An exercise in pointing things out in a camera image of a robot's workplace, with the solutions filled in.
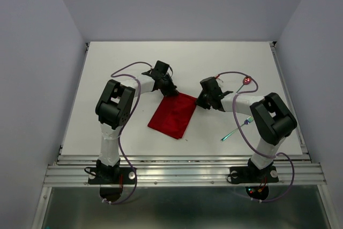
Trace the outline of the red cloth napkin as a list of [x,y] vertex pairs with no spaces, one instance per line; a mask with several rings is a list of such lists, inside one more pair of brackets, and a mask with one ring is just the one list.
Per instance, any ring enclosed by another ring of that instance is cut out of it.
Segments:
[[179,93],[164,97],[148,123],[148,127],[174,139],[181,139],[196,109],[196,98]]

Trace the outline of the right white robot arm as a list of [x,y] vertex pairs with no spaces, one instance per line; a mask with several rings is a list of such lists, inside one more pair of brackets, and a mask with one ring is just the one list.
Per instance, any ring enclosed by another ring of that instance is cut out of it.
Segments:
[[196,105],[203,109],[215,109],[221,112],[231,112],[236,124],[239,124],[237,114],[253,117],[259,142],[253,147],[241,127],[238,130],[253,151],[245,172],[249,179],[258,181],[272,166],[277,151],[284,140],[297,128],[297,121],[286,104],[277,93],[266,96],[252,96],[249,91],[234,93],[222,91],[215,77],[200,81],[202,90],[196,100]]

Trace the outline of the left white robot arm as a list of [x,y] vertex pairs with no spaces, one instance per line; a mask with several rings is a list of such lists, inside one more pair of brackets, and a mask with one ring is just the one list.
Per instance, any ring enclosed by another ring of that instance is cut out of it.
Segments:
[[101,149],[96,161],[95,171],[90,175],[102,177],[106,182],[113,183],[119,178],[120,172],[120,137],[124,126],[129,121],[140,96],[144,93],[161,91],[163,96],[178,95],[173,83],[172,71],[169,64],[157,61],[139,76],[122,73],[125,69],[140,62],[129,64],[111,74],[101,97],[96,104],[95,113],[101,127]]

